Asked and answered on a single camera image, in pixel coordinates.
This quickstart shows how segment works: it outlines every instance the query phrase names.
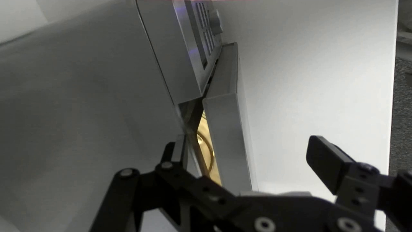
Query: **black mechanical part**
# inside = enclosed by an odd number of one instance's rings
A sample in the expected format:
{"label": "black mechanical part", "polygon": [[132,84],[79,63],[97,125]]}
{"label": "black mechanical part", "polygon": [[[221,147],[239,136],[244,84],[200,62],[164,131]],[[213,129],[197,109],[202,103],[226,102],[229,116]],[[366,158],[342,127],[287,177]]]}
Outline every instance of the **black mechanical part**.
{"label": "black mechanical part", "polygon": [[235,198],[206,177],[191,177],[180,161],[169,160],[171,154],[167,145],[151,173],[118,172],[90,231],[122,231],[130,213],[140,231],[141,214],[151,209],[160,209],[177,231],[377,232],[375,210],[400,231],[412,231],[412,173],[381,176],[321,137],[310,137],[306,159],[337,196],[334,204],[309,196]]}

